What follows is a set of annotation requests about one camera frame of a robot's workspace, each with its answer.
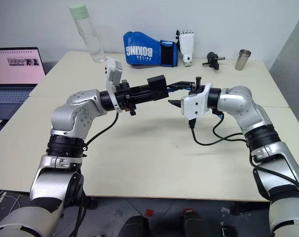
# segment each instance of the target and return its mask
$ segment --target white tabletop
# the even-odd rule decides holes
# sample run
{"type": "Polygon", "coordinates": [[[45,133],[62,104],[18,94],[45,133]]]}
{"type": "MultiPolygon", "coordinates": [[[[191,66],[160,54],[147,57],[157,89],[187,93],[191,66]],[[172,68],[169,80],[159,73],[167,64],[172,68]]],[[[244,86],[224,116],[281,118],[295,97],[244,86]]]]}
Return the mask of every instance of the white tabletop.
{"type": "MultiPolygon", "coordinates": [[[[171,99],[182,93],[173,93],[171,99]]],[[[0,132],[0,189],[30,190],[49,139],[50,115],[65,100],[66,96],[30,97],[0,132]]],[[[299,164],[295,116],[289,108],[264,108],[299,164]]],[[[88,195],[263,200],[244,143],[195,144],[180,109],[167,99],[137,105],[136,113],[121,113],[117,124],[90,144],[82,165],[88,195]]],[[[111,112],[96,118],[87,138],[107,127],[114,116],[111,112]]],[[[218,121],[210,112],[200,118],[197,139],[214,141],[212,127],[218,121]]],[[[229,115],[218,129],[221,135],[238,131],[229,115]]]]}
{"type": "MultiPolygon", "coordinates": [[[[202,84],[212,83],[217,88],[231,88],[244,85],[250,88],[256,103],[262,106],[287,107],[277,85],[261,61],[248,61],[244,70],[234,69],[235,60],[219,61],[218,71],[202,67],[205,59],[195,58],[191,67],[185,67],[179,59],[178,66],[169,67],[135,67],[128,65],[124,54],[108,54],[122,63],[122,79],[130,86],[146,84],[147,78],[164,74],[167,84],[195,81],[202,77],[202,84]]],[[[105,63],[94,63],[87,52],[68,52],[58,64],[46,75],[45,79],[31,92],[31,96],[49,96],[67,98],[76,91],[97,88],[105,89],[105,63]]]]}

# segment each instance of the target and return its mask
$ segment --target green bottle cap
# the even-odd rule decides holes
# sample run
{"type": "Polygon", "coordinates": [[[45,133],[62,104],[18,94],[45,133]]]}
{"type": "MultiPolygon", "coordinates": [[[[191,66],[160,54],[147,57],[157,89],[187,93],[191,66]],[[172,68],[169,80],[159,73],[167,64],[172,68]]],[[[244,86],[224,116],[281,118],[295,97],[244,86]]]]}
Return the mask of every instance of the green bottle cap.
{"type": "Polygon", "coordinates": [[[71,4],[69,5],[69,9],[74,19],[85,19],[89,17],[88,10],[85,4],[82,3],[71,4]]]}

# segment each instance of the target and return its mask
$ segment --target white robotic hand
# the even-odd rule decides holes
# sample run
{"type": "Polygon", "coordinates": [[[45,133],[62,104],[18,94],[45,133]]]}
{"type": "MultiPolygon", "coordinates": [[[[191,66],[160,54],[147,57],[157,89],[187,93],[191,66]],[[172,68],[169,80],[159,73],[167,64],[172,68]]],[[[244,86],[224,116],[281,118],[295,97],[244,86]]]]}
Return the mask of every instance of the white robotic hand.
{"type": "Polygon", "coordinates": [[[179,39],[179,50],[183,54],[183,61],[185,66],[192,65],[192,53],[194,47],[194,32],[193,31],[182,31],[176,32],[176,38],[179,39]]]}

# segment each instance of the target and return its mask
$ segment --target gray wall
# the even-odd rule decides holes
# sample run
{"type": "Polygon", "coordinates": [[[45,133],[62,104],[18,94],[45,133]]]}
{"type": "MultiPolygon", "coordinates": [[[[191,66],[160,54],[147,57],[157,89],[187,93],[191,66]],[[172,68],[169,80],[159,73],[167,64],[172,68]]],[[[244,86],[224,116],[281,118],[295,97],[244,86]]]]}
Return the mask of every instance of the gray wall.
{"type": "Polygon", "coordinates": [[[270,73],[299,121],[299,21],[270,73]]]}

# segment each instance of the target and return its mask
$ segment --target blue boxing glove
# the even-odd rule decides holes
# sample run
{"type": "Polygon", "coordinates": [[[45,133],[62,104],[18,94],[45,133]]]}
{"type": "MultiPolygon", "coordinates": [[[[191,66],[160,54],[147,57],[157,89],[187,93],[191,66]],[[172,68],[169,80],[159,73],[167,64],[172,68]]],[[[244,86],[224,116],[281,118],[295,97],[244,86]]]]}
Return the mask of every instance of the blue boxing glove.
{"type": "Polygon", "coordinates": [[[177,44],[172,41],[156,41],[142,32],[127,32],[123,36],[125,58],[132,65],[177,66],[177,44]]]}

